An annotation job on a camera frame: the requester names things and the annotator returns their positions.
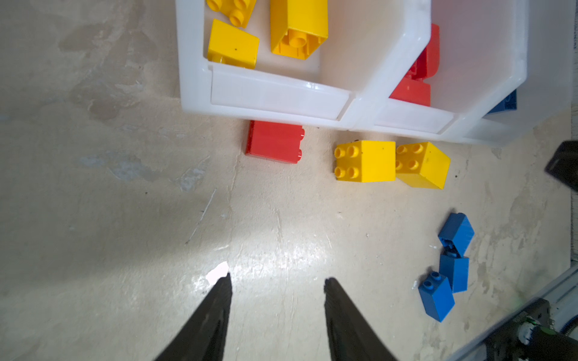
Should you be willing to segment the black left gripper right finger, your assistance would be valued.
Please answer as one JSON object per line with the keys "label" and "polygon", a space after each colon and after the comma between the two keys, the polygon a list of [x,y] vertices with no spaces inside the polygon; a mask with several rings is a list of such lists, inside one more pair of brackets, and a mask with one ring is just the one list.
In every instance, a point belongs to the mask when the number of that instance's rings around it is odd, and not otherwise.
{"label": "black left gripper right finger", "polygon": [[332,360],[395,360],[335,278],[325,280],[326,325]]}

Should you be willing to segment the long red lego brick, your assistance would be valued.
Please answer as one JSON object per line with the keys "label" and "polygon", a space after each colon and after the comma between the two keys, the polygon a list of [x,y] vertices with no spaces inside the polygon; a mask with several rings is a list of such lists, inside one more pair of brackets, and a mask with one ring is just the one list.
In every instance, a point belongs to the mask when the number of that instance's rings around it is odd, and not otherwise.
{"label": "long red lego brick", "polygon": [[421,80],[403,78],[392,92],[390,98],[429,107],[431,100],[430,84]]}

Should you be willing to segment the small red lego brick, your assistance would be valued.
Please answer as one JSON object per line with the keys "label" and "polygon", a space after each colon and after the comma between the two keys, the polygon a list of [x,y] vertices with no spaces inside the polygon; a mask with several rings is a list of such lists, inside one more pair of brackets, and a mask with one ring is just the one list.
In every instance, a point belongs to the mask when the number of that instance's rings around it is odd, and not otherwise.
{"label": "small red lego brick", "polygon": [[304,137],[302,126],[251,120],[245,154],[297,164],[303,156]]}

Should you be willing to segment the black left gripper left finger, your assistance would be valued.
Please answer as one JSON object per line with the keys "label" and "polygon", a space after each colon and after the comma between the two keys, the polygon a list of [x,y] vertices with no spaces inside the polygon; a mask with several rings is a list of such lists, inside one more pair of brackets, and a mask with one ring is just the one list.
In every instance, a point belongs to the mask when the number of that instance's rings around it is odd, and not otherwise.
{"label": "black left gripper left finger", "polygon": [[219,278],[156,361],[222,360],[232,296],[230,275]]}

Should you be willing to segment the blue two-stud lego brick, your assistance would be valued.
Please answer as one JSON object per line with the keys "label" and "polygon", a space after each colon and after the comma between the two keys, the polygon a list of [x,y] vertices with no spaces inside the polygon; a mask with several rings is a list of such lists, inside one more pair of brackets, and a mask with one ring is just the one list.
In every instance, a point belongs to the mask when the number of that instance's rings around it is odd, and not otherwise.
{"label": "blue two-stud lego brick", "polygon": [[507,111],[515,111],[517,109],[517,90],[513,90],[506,98],[495,105],[488,114],[497,114]]}

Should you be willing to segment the yellow studded lego brick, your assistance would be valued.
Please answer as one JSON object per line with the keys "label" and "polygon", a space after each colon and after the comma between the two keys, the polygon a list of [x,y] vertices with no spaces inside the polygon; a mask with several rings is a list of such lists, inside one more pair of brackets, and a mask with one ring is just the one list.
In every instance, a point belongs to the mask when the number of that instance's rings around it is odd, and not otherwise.
{"label": "yellow studded lego brick", "polygon": [[212,11],[223,14],[231,24],[245,29],[251,19],[256,0],[206,0]]}

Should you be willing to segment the orange yellow lego brick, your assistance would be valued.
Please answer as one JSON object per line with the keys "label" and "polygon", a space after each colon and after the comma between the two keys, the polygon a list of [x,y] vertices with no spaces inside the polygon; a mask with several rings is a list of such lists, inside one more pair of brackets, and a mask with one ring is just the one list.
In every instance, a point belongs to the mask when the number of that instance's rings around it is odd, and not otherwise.
{"label": "orange yellow lego brick", "polygon": [[328,0],[271,0],[269,14],[275,55],[307,60],[329,37]]}

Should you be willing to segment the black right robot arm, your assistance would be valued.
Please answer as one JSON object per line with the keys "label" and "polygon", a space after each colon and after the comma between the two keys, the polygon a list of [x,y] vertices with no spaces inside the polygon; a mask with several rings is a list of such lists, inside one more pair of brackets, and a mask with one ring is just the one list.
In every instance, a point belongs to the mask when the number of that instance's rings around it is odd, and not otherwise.
{"label": "black right robot arm", "polygon": [[[577,141],[564,141],[546,173],[577,191]],[[495,330],[485,341],[487,360],[576,360],[577,340],[569,329],[551,329],[550,304],[538,299]]]}

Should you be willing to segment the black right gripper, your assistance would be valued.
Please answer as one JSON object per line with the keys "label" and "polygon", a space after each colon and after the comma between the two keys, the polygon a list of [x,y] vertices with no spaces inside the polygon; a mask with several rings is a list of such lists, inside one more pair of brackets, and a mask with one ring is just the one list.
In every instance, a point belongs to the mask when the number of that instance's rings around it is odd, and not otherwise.
{"label": "black right gripper", "polygon": [[563,141],[545,167],[545,172],[556,180],[578,191],[578,140]]}

